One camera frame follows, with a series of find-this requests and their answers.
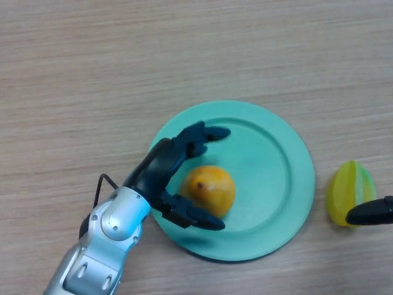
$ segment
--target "teal plate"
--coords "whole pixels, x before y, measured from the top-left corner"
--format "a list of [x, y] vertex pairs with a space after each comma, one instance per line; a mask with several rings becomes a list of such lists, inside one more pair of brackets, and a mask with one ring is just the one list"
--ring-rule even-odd
[[285, 245], [306, 221], [314, 200], [313, 162], [296, 131], [272, 112], [240, 101], [212, 101], [193, 106], [168, 121], [153, 140], [172, 138], [199, 120], [228, 127], [231, 135], [208, 144], [207, 153], [186, 161], [168, 185], [179, 192], [193, 168], [218, 165], [236, 184], [236, 199], [219, 232], [182, 229], [153, 216], [164, 232], [189, 252], [209, 260], [257, 259]]

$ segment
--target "orange fruit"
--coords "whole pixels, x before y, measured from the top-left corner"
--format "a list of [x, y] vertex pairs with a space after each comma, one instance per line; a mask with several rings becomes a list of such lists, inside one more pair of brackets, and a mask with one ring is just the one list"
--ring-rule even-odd
[[181, 194], [211, 215], [223, 218], [235, 201], [236, 186], [224, 169], [207, 165], [193, 169], [181, 184]]

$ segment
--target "plastic fruit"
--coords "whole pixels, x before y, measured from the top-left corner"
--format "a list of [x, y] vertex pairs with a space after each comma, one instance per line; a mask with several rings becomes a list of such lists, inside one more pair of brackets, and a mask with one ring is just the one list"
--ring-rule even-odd
[[352, 160], [334, 174], [326, 193], [326, 207], [335, 224], [353, 227], [345, 220], [348, 211], [375, 198], [371, 175], [360, 163]]
[[235, 201], [236, 187], [232, 177], [217, 166], [193, 169], [181, 184], [181, 194], [215, 217], [223, 218]]

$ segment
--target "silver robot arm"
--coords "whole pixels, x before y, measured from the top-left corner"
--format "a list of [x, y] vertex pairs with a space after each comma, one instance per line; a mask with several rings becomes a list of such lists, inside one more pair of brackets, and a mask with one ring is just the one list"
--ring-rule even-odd
[[150, 209], [136, 191], [116, 189], [91, 212], [88, 231], [66, 253], [44, 295], [115, 294]]
[[[220, 219], [181, 195], [169, 194], [166, 187], [184, 161], [203, 155], [206, 143], [229, 134], [229, 129], [206, 127], [201, 121], [177, 137], [158, 142], [121, 187], [101, 175], [93, 211], [80, 226], [79, 241], [60, 262], [44, 295], [114, 295], [127, 254], [140, 240], [142, 222], [152, 208], [183, 228], [224, 229]], [[97, 205], [103, 178], [115, 191]]]

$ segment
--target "wood grain surface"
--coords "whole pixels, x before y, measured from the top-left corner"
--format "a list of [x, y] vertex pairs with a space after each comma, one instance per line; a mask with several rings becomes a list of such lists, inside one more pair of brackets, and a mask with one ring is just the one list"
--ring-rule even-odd
[[349, 159], [393, 194], [391, 0], [2, 0], [0, 294], [42, 294], [99, 174], [121, 182], [169, 118], [219, 99], [264, 106], [303, 137], [309, 219], [235, 265], [185, 254], [149, 219], [118, 294], [391, 294], [393, 226], [337, 229], [324, 207]]

